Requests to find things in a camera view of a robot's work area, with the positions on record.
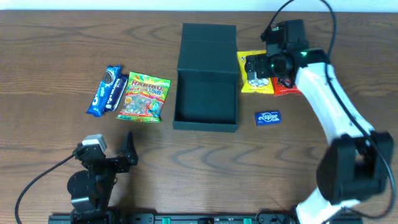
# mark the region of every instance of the wooden surface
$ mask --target wooden surface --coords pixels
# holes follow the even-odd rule
[[[85,136],[102,133],[114,156],[133,131],[139,164],[119,174],[110,205],[160,213],[256,213],[288,210],[316,187],[326,139],[303,96],[240,94],[236,133],[173,130],[182,23],[236,24],[238,49],[263,49],[259,34],[271,12],[0,11],[0,222],[14,223],[22,189],[66,158]],[[327,13],[304,18],[312,47],[327,49]],[[358,111],[398,141],[398,14],[338,13],[332,62]],[[160,124],[85,114],[107,64],[168,78]],[[256,127],[253,114],[280,110],[283,122]],[[398,173],[398,158],[392,168]],[[72,159],[25,195],[23,223],[46,223],[72,210],[67,181],[83,167]],[[361,208],[381,211],[389,192]],[[378,223],[394,223],[398,210]]]

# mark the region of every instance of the oreo package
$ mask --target oreo package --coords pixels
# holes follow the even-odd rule
[[[107,66],[101,83],[95,93],[93,102],[87,110],[88,114],[99,117],[104,113],[105,105],[108,102],[116,80],[120,76],[122,67],[120,65]]]
[[[105,112],[114,111],[119,105],[120,99],[123,96],[124,88],[127,85],[127,77],[125,75],[121,75],[113,85],[111,94],[108,98],[108,101],[105,105]]]

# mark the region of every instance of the dark green box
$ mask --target dark green box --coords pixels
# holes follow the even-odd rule
[[[183,24],[174,129],[235,132],[236,26]]]

